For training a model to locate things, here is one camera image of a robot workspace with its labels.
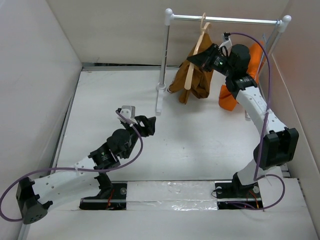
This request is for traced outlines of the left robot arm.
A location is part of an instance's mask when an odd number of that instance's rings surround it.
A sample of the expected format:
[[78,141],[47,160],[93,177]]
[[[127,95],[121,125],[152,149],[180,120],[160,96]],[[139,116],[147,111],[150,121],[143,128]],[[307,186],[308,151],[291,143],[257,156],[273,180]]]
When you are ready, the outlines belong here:
[[115,130],[106,142],[71,167],[58,167],[46,177],[31,179],[30,174],[18,181],[16,200],[25,225],[44,218],[50,210],[81,191],[85,184],[96,180],[93,199],[110,199],[114,186],[107,173],[124,167],[121,159],[129,159],[137,142],[156,131],[156,117],[139,115],[120,118],[123,128]]

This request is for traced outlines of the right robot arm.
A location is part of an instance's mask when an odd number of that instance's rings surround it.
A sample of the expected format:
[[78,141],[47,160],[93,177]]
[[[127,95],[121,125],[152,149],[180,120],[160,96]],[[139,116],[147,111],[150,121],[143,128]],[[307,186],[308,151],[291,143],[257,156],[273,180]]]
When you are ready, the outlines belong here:
[[205,72],[215,70],[225,76],[227,90],[242,105],[260,134],[262,142],[254,149],[253,159],[232,178],[232,193],[243,197],[269,169],[293,160],[299,133],[288,128],[268,108],[258,84],[248,73],[251,55],[247,46],[236,44],[230,52],[224,52],[213,43],[187,60]]

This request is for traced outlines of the white clothes rack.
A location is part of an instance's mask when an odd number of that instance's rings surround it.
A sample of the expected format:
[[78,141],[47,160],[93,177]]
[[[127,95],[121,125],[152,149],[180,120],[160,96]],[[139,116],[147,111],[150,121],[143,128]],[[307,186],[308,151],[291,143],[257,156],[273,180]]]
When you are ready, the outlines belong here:
[[167,69],[167,58],[168,58],[168,44],[170,35],[170,26],[172,21],[194,21],[194,22],[208,22],[208,23],[233,23],[233,24],[246,24],[246,25],[263,25],[263,26],[274,26],[274,33],[270,35],[266,41],[264,47],[264,53],[262,54],[261,60],[267,59],[272,55],[272,52],[277,45],[280,37],[285,32],[289,23],[292,20],[290,15],[283,16],[279,20],[262,20],[262,19],[246,19],[246,18],[232,18],[232,17],[216,17],[216,16],[197,16],[197,15],[179,15],[173,13],[173,10],[167,8],[164,12],[164,39],[163,39],[163,50],[161,58],[161,68],[159,74],[159,82],[156,86],[157,99],[156,99],[156,114],[160,115],[163,111],[164,94],[167,89],[165,78]]

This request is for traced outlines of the brown trousers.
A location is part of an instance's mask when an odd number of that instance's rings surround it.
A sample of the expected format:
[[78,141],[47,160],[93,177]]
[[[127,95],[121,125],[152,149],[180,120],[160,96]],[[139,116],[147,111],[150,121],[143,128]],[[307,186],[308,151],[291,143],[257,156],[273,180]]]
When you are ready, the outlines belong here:
[[210,72],[203,71],[197,66],[193,69],[191,88],[185,89],[185,81],[187,72],[190,66],[190,62],[185,60],[168,87],[167,91],[171,94],[181,92],[178,100],[181,104],[187,104],[190,94],[193,94],[197,99],[206,99],[210,95],[211,80],[213,76],[213,70]]

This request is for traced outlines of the orange garment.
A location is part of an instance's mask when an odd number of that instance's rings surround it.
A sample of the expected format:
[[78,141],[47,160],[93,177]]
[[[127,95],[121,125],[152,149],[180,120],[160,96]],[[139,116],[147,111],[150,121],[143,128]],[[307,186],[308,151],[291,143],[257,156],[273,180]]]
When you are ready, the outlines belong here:
[[247,74],[235,82],[223,84],[220,88],[218,104],[227,111],[233,111],[237,105],[237,96],[240,90],[248,87],[257,87],[259,83],[258,73],[260,71],[260,62],[263,50],[258,43],[253,43],[249,47],[250,61],[248,64]]

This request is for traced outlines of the white foil tape strip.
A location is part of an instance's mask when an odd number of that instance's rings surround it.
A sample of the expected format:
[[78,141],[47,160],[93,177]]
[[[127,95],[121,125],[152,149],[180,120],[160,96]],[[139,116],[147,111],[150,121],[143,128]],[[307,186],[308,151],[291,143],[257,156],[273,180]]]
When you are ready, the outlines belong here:
[[213,181],[130,181],[127,183],[128,211],[215,211]]

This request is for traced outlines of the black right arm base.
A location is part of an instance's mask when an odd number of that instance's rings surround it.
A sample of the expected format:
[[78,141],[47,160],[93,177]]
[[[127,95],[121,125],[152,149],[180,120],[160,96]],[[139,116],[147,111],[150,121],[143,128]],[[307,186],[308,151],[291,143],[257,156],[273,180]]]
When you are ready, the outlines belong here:
[[216,198],[219,210],[263,208],[262,197],[257,183],[244,189],[235,189],[231,180],[215,181],[211,196]]

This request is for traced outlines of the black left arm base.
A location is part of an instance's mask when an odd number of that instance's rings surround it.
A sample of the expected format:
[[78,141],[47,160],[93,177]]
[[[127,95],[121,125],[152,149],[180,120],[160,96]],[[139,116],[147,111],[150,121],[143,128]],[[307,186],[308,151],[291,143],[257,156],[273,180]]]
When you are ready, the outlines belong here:
[[127,209],[127,182],[111,182],[106,173],[94,177],[99,183],[99,192],[95,196],[80,200],[79,208],[87,211],[122,211]]

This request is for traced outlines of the beige plastic hanger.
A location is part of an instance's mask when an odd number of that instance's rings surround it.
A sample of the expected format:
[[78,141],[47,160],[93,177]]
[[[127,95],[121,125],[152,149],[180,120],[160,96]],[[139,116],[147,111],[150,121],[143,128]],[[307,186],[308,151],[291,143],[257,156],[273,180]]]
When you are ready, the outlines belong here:
[[[206,20],[206,13],[204,12],[201,18],[201,23],[200,23],[200,36],[198,38],[198,41],[194,47],[193,55],[197,55],[199,53],[199,48],[200,45],[203,41],[204,35],[208,32],[208,29],[211,27],[211,24],[209,22],[206,22],[205,24],[204,21]],[[192,86],[192,79],[193,79],[193,72],[194,72],[194,67],[195,65],[193,63],[189,64],[188,70],[187,70],[187,74],[186,74],[186,78],[185,78],[185,83],[184,83],[184,89],[185,90],[190,90],[191,86]]]

